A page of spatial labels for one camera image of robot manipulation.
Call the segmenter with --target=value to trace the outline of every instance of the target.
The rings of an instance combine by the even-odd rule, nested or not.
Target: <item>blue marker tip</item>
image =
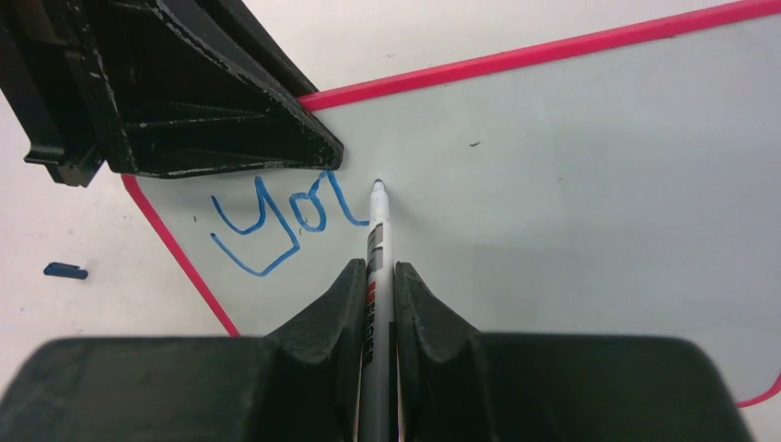
[[[62,262],[49,262],[49,265],[43,269],[43,274],[71,279],[87,279],[87,276],[89,275],[86,270],[77,265],[65,264]]]

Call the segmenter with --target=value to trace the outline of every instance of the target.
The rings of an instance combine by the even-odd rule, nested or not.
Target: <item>whiteboard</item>
[[[272,331],[364,255],[382,178],[397,260],[475,327],[682,337],[752,403],[781,388],[781,17],[760,17],[778,12],[304,99],[346,146],[335,172],[125,184],[230,332]]]

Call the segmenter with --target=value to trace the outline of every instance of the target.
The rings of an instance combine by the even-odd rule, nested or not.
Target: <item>white marker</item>
[[[361,369],[358,440],[390,442],[391,364],[396,365],[396,349],[391,350],[393,322],[393,247],[391,244],[390,208],[385,184],[374,181],[369,200],[369,235],[367,250],[367,299],[363,363]]]

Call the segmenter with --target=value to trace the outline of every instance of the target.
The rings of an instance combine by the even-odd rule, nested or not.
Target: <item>red whiteboard frame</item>
[[[530,46],[510,52],[474,58],[453,64],[412,71],[398,76],[358,83],[347,87],[318,92],[299,99],[310,111],[341,106],[348,103],[374,99],[408,90],[431,87],[502,71],[543,64],[587,53],[608,51],[647,41],[667,39],[698,30],[716,28],[745,20],[781,14],[781,0],[743,0],[723,6],[709,7],[672,17],[659,18],[635,25],[604,30],[550,43]],[[155,229],[174,259],[195,285],[206,304],[225,327],[230,336],[239,336],[239,330],[220,306],[204,279],[192,265],[176,239],[163,223],[155,208],[146,199],[135,176],[122,175],[125,189],[130,193],[138,208]],[[781,374],[765,393],[738,402],[739,407],[748,407],[775,396],[781,391]]]

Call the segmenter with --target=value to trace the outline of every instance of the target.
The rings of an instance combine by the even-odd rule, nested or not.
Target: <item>white background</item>
[[[327,89],[722,2],[247,3],[304,73]],[[29,142],[4,100],[0,134],[0,379],[10,380],[35,347],[54,337],[224,334],[119,177],[104,169],[88,189],[69,189],[53,184],[43,168],[24,165]],[[44,277],[50,261],[83,265],[90,277]],[[744,415],[758,439],[777,440],[780,413],[776,398]]]

